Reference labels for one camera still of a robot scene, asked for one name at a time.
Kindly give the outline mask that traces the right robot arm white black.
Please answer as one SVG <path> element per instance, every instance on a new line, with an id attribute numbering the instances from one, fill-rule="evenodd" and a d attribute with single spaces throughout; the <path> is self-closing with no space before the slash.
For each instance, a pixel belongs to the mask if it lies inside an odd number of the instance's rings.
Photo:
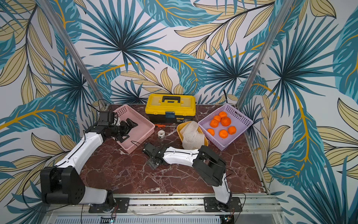
<path id="1" fill-rule="evenodd" d="M 147 164 L 151 169 L 172 164 L 192 167 L 207 185 L 212 186 L 217 202 L 229 202 L 232 194 L 227 183 L 226 162 L 209 147 L 202 145 L 199 149 L 185 150 L 147 143 L 143 153 L 149 157 Z"/>

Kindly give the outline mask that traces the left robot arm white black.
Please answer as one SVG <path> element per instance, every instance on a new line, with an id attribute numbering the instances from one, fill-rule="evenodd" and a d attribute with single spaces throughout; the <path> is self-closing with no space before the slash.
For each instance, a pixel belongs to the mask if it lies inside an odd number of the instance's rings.
<path id="1" fill-rule="evenodd" d="M 118 126 L 109 122 L 97 122 L 89 127 L 84 137 L 70 153 L 54 167 L 40 172 L 42 202 L 46 204 L 93 204 L 111 209 L 115 199 L 111 190 L 96 189 L 84 184 L 80 177 L 82 168 L 95 150 L 108 138 L 124 142 L 129 132 L 138 124 L 131 119 L 121 121 Z"/>

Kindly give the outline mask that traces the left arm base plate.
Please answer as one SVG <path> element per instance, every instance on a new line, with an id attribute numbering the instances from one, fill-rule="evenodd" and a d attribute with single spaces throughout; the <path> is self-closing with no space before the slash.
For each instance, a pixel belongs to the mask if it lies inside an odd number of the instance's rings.
<path id="1" fill-rule="evenodd" d="M 89 213 L 127 213 L 129 202 L 128 197 L 113 198 L 109 202 L 93 204 Z"/>

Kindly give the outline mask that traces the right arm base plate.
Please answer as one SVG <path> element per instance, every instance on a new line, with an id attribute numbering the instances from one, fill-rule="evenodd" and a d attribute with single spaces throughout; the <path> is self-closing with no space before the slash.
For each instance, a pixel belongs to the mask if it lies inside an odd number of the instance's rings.
<path id="1" fill-rule="evenodd" d="M 231 197 L 227 203 L 221 203 L 215 197 L 205 197 L 205 212 L 242 212 L 242 203 L 239 197 Z"/>

